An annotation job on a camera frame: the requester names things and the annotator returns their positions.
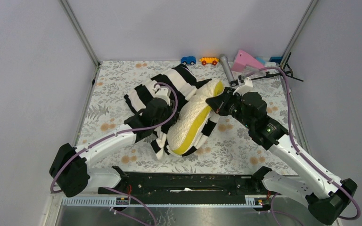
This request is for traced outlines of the yellow white pillow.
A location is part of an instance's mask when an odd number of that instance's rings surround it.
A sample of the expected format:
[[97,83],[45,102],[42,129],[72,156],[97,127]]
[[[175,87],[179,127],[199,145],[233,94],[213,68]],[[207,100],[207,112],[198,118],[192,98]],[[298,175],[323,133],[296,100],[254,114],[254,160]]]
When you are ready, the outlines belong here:
[[220,80],[210,80],[196,90],[182,107],[177,122],[167,132],[167,148],[172,155],[187,156],[199,149],[220,119],[206,103],[224,91]]

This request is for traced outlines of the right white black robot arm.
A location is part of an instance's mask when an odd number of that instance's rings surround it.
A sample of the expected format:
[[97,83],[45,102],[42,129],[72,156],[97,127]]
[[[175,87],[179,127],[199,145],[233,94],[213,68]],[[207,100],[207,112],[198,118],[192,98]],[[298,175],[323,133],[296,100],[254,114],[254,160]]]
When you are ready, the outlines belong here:
[[315,219],[329,226],[337,218],[356,220],[361,216],[361,209],[353,198],[357,184],[331,173],[299,146],[291,129],[267,114],[267,103],[259,93],[241,95],[227,87],[206,103],[216,114],[232,116],[245,126],[252,141],[282,159],[302,179],[299,182],[269,167],[261,167],[252,175],[254,192],[280,193],[305,206]]

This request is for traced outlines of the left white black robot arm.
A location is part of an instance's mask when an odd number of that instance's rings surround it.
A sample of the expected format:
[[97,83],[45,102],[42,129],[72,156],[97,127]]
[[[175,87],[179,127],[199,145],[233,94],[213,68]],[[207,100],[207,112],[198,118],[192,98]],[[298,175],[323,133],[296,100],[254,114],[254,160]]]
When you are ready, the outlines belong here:
[[150,136],[154,129],[171,124],[177,108],[177,100],[155,97],[111,133],[80,146],[62,145],[49,169],[53,178],[51,192],[74,197],[85,189],[110,187],[117,194],[123,193],[127,181],[118,170],[93,166],[115,151]]

